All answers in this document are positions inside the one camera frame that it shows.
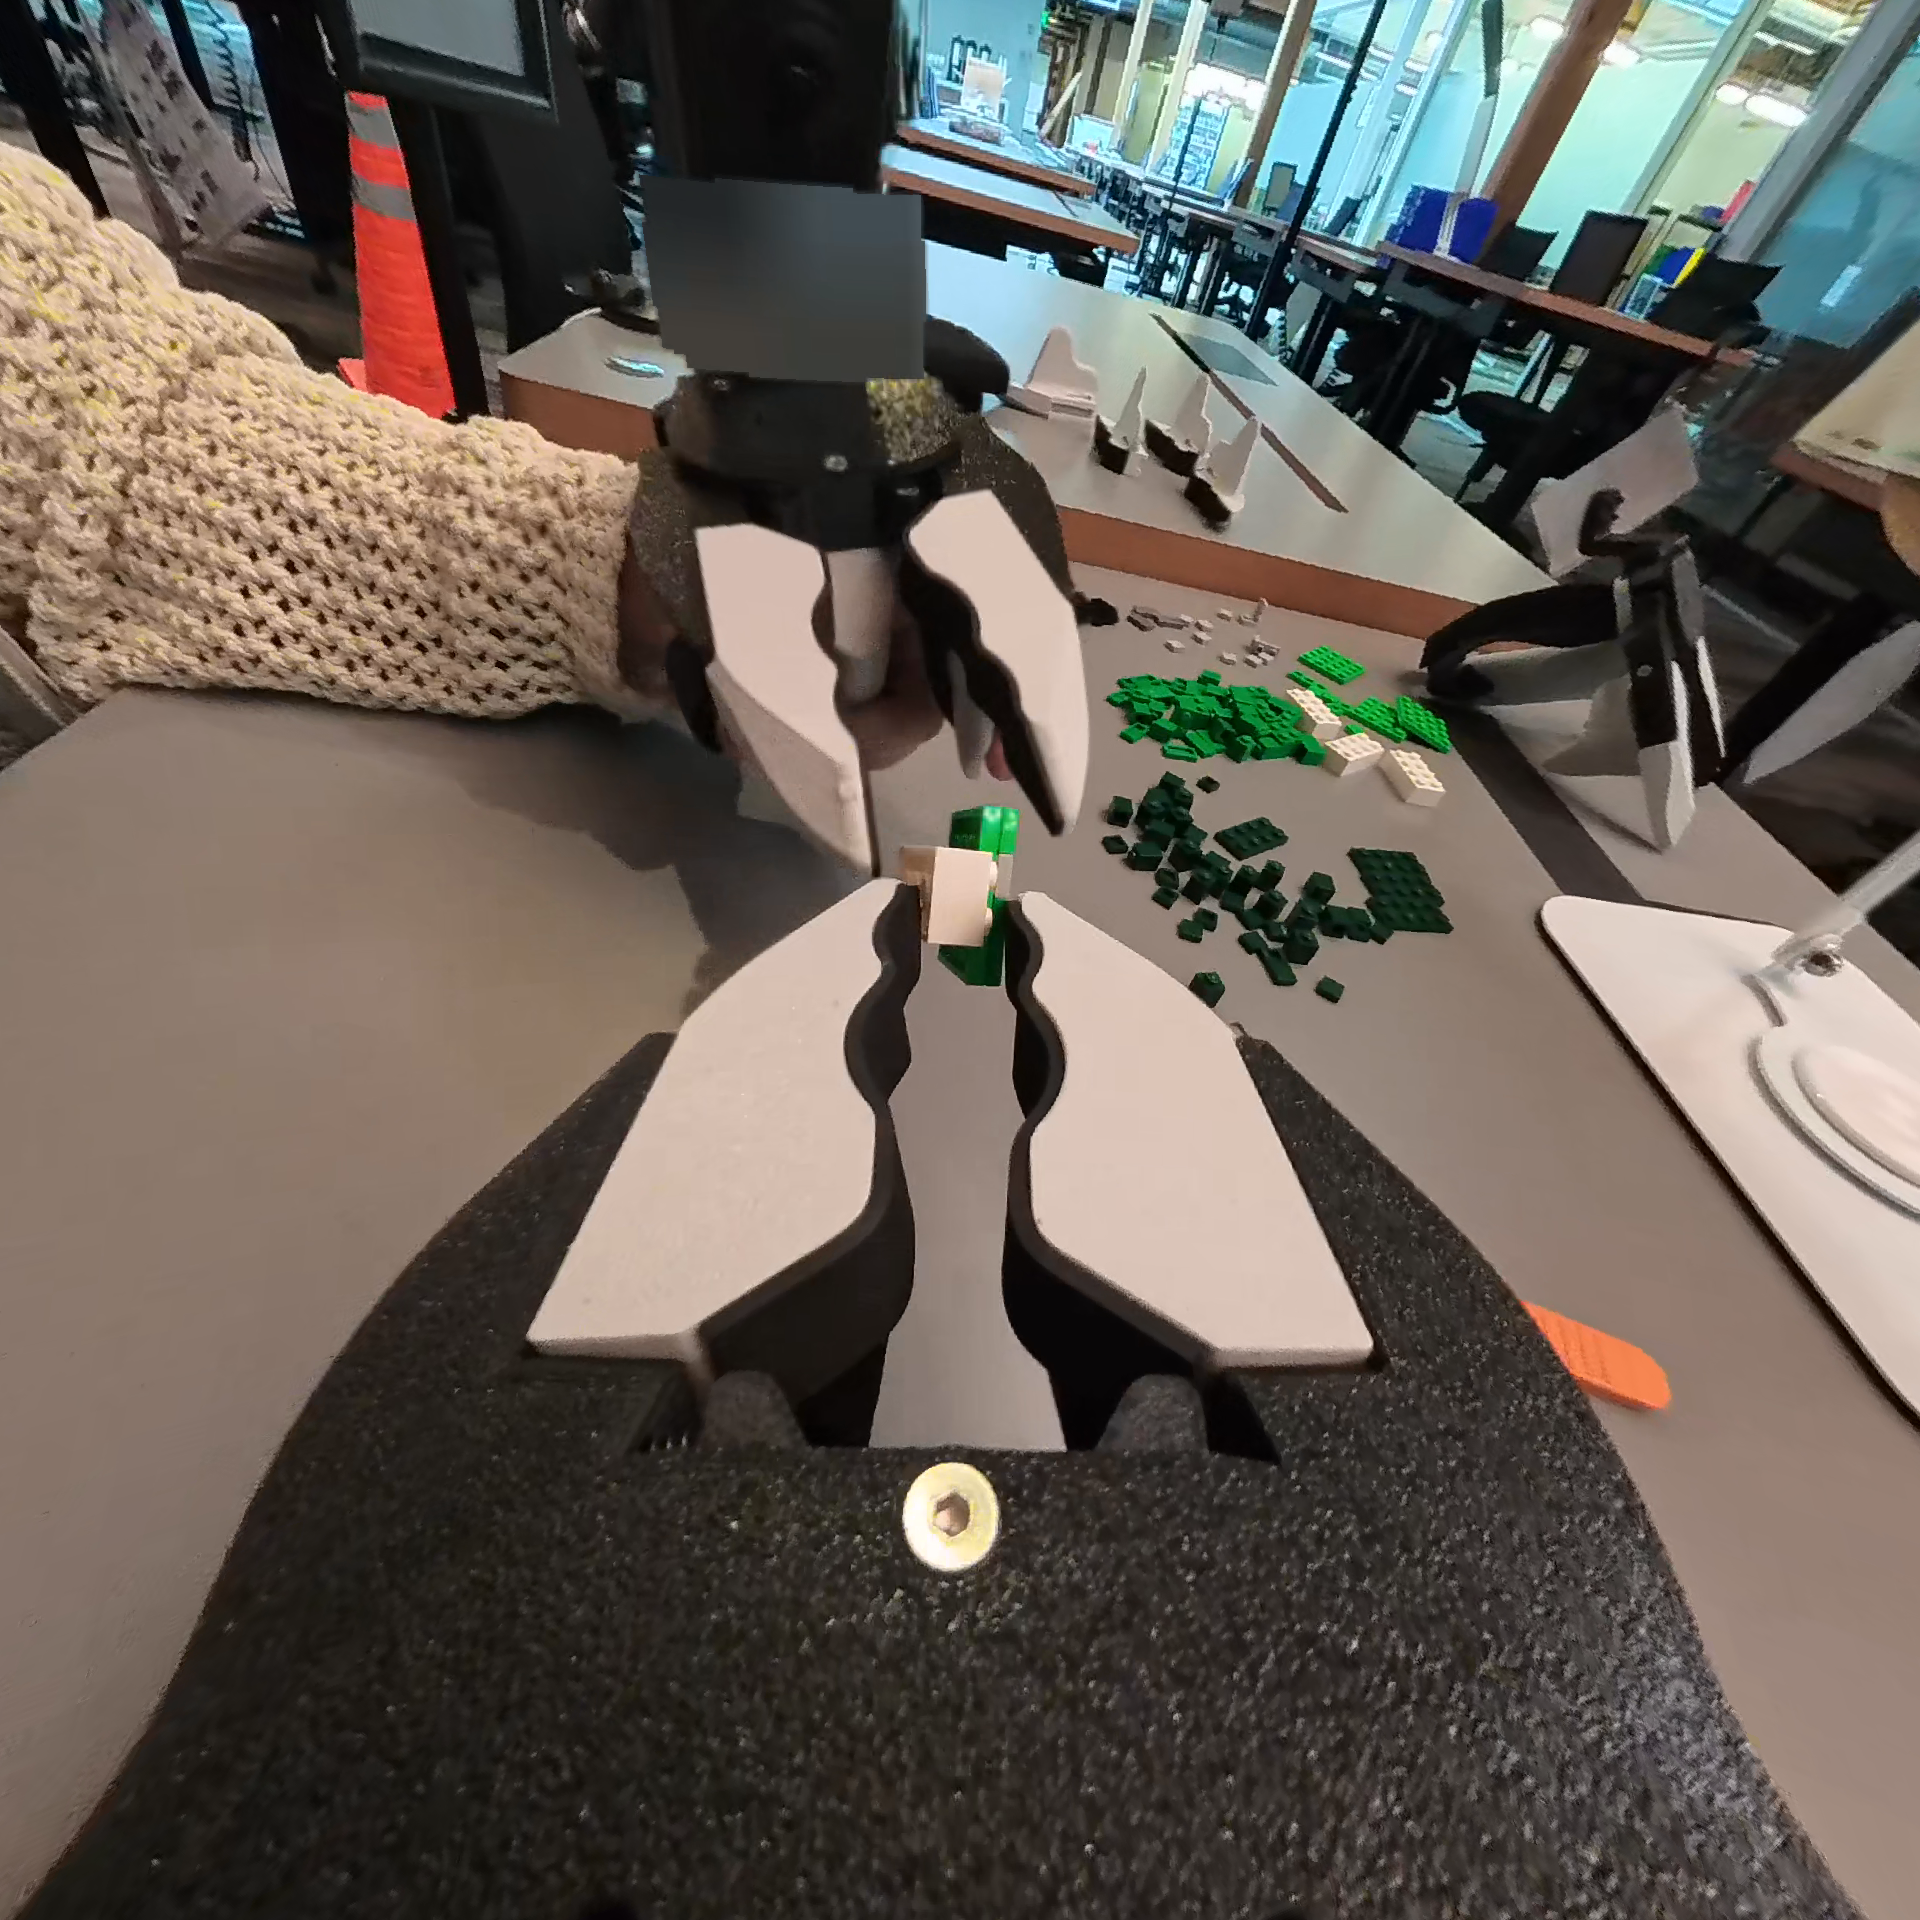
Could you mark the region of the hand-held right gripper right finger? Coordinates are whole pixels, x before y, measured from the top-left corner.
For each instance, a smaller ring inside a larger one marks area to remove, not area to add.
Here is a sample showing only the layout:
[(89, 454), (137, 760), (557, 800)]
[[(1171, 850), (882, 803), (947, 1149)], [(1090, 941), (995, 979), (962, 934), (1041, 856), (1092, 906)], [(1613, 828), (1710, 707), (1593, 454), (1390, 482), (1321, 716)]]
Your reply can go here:
[(1001, 1293), (1049, 1376), (1377, 1356), (1233, 1029), (1047, 893), (1007, 909), (1020, 1130)]

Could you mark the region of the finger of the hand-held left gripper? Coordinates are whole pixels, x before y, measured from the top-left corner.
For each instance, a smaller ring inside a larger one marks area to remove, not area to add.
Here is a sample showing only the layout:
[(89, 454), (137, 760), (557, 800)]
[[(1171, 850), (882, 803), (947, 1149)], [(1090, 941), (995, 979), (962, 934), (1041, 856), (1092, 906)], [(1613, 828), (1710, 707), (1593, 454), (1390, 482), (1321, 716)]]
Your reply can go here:
[(725, 735), (825, 850), (873, 874), (873, 820), (857, 743), (837, 702), (837, 660), (813, 631), (825, 558), (751, 520), (694, 535), (710, 636), (706, 683)]
[(899, 590), (962, 771), (979, 776), (999, 744), (1045, 830), (1070, 835), (1090, 757), (1070, 594), (991, 492), (941, 495), (910, 523)]

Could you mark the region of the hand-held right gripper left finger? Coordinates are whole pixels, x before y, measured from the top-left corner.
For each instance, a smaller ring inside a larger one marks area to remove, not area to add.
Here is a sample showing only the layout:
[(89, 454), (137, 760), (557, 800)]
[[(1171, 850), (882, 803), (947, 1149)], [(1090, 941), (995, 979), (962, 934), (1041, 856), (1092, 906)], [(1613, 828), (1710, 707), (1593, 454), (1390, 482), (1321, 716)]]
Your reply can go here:
[(879, 1192), (861, 1014), (918, 979), (918, 893), (870, 880), (683, 1022), (525, 1330), (545, 1357), (719, 1363)]

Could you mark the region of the green lego plate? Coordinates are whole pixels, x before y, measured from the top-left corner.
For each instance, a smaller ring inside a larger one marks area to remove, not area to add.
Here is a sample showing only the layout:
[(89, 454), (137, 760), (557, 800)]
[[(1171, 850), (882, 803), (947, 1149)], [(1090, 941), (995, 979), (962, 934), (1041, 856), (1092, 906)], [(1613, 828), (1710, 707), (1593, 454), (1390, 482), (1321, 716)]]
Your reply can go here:
[(995, 875), (985, 880), (985, 931), (975, 944), (939, 941), (935, 954), (969, 987), (999, 987), (1004, 979), (1004, 907), (1013, 884), (1020, 810), (1011, 804), (962, 806), (951, 816), (947, 847), (985, 855)]

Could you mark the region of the person's left forearm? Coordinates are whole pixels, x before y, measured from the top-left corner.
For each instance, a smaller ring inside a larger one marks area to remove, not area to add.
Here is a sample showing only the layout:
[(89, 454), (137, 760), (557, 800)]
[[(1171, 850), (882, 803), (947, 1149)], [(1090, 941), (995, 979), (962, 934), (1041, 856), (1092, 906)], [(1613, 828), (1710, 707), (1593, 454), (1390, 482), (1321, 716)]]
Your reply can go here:
[(636, 486), (527, 426), (436, 423), (307, 367), (4, 146), (4, 634), (63, 702), (652, 717), (618, 658)]

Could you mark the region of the small grey lego pieces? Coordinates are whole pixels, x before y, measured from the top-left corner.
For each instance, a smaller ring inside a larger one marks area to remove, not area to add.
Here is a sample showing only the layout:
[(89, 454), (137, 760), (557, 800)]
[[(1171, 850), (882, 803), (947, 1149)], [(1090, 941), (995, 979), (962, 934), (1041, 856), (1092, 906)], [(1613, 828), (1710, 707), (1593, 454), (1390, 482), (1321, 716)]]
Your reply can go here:
[(1217, 597), (1195, 607), (1138, 600), (1123, 612), (1123, 626), (1133, 636), (1127, 660), (1175, 679), (1285, 671), (1300, 654), (1290, 618), (1262, 597)]

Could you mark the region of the pile of bright green lego pieces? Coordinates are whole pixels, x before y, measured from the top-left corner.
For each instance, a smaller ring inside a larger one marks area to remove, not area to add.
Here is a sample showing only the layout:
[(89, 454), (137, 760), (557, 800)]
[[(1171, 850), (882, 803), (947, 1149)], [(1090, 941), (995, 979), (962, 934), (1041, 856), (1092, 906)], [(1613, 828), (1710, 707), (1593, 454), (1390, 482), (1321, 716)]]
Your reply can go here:
[(1151, 743), (1169, 760), (1299, 760), (1321, 765), (1318, 739), (1299, 730), (1299, 714), (1282, 691), (1302, 685), (1342, 710), (1348, 731), (1379, 735), (1423, 757), (1453, 750), (1444, 717), (1402, 692), (1386, 694), (1367, 680), (1359, 660), (1316, 645), (1299, 656), (1281, 680), (1229, 680), (1217, 671), (1191, 679), (1161, 674), (1119, 677), (1106, 707), (1119, 717), (1119, 739)]

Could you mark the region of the pile of dark green lego pieces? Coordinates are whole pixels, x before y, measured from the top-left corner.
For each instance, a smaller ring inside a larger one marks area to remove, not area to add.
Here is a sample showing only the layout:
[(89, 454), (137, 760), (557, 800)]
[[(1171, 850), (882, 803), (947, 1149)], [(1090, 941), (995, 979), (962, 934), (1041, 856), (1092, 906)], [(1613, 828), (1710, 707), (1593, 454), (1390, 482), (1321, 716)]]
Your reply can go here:
[(1326, 954), (1402, 936), (1450, 936), (1450, 902), (1409, 850), (1351, 847), (1347, 867), (1315, 867), (1265, 813), (1206, 813), (1212, 779), (1169, 772), (1099, 812), (1099, 846), (1145, 878), (1150, 902), (1173, 917), (1182, 944), (1233, 941), (1274, 987), (1310, 987), (1342, 1002), (1347, 982)]

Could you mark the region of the long wooden desk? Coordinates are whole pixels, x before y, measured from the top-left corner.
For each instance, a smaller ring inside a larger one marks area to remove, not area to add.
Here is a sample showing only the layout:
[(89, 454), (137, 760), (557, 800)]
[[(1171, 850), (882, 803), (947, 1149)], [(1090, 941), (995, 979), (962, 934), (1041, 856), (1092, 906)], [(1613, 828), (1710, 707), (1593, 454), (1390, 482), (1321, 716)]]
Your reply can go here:
[(1477, 343), (1485, 340), (1501, 320), (1521, 318), (1566, 344), (1607, 351), (1629, 364), (1749, 367), (1758, 360), (1751, 347), (1710, 343), (1635, 320), (1612, 306), (1554, 294), (1542, 285), (1490, 274), (1451, 256), (1379, 244), (1377, 264), (1386, 270), (1379, 287), (1383, 301), (1450, 325)]
[(1085, 178), (1034, 159), (972, 154), (955, 134), (908, 123), (879, 150), (879, 184), (921, 203), (925, 240), (1005, 259), (1007, 248), (1054, 256), (1070, 278), (1098, 282), (1092, 256), (1129, 259), (1133, 227), (1092, 196)]

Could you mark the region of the grey desk with wooden edge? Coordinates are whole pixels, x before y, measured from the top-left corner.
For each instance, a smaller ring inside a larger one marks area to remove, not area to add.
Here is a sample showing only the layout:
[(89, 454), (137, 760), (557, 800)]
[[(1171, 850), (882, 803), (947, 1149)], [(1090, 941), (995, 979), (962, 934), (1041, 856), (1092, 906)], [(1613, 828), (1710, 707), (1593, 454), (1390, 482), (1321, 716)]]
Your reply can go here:
[(1186, 587), (1201, 603), (1262, 600), (1373, 634), (1423, 639), (1467, 607), (1530, 592), (1545, 576), (1421, 475), (1339, 416), (1299, 378), (1229, 384), (1194, 360), (1226, 327), (1070, 278), (929, 244), (932, 315), (972, 328), (1026, 374), (1054, 328), (1090, 365), (1098, 410), (1115, 416), (1143, 378), (1143, 416), (1171, 423), (1206, 386), (1220, 439), (1253, 430), (1239, 510), (1212, 528), (1186, 482), (1138, 454), (1127, 474), (1095, 456), (1092, 423), (990, 410), (990, 423), (1045, 477), (1076, 576), (1092, 570)]

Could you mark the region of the orange traffic cone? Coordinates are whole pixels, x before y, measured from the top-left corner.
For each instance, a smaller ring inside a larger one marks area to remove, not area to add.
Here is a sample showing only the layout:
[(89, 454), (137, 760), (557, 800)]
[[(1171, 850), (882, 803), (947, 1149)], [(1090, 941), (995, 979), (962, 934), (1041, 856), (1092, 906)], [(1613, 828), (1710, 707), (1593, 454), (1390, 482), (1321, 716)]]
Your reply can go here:
[(359, 394), (449, 418), (455, 394), (390, 104), (351, 88), (345, 114), (362, 355), (343, 357), (338, 373)]

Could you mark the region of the orange brick separator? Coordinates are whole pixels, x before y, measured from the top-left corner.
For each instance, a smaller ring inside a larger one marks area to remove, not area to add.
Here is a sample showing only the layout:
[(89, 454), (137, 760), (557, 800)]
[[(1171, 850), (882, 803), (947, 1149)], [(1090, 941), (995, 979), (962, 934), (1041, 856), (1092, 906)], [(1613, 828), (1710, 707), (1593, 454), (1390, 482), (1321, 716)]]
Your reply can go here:
[(1666, 1411), (1673, 1400), (1666, 1368), (1642, 1347), (1538, 1302), (1523, 1307), (1588, 1397), (1636, 1411)]

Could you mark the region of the white book stand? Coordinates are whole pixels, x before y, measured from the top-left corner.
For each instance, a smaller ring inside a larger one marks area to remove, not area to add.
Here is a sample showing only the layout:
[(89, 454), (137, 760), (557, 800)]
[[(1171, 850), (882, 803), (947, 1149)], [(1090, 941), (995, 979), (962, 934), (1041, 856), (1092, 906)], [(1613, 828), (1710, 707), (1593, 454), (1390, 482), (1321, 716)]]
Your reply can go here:
[(1849, 1336), (1918, 1412), (1918, 1022), (1845, 940), (1907, 839), (1810, 924), (1558, 895), (1548, 946)]

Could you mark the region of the black swivel chair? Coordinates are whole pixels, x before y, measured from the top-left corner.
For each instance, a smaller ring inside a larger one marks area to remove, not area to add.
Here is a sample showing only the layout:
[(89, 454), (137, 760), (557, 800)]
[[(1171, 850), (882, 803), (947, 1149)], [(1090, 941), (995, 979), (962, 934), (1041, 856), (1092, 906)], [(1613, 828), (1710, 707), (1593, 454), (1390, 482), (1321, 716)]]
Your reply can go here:
[(1567, 357), (1575, 370), (1558, 403), (1542, 396), (1527, 400), (1521, 394), (1466, 390), (1458, 398), (1457, 416), (1479, 436), (1479, 454), (1457, 492), (1462, 501), (1473, 486), (1492, 470), (1503, 477), (1477, 507), (1485, 523), (1510, 520), (1525, 499), (1540, 485), (1567, 477), (1599, 453), (1599, 428), (1593, 412), (1593, 382), (1588, 379), (1588, 347), (1551, 343), (1549, 373), (1556, 373)]

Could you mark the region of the black framed screen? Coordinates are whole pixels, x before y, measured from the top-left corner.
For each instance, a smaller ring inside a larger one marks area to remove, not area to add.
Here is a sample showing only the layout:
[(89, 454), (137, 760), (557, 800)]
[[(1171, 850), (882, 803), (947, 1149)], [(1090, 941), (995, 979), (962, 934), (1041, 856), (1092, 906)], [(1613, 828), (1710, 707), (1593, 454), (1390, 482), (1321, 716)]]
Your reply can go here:
[(556, 116), (542, 3), (345, 3), (359, 88), (452, 111)]

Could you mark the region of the black mount with grey wedges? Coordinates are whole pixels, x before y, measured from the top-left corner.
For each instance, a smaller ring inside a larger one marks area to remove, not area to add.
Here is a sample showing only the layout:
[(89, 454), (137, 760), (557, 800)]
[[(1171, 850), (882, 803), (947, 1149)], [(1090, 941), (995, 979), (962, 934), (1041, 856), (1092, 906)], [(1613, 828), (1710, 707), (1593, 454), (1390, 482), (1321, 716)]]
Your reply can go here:
[(1725, 734), (1695, 552), (1684, 535), (1599, 540), (1613, 574), (1510, 594), (1423, 645), (1439, 704), (1548, 708), (1533, 768), (1654, 850), (1675, 847)]

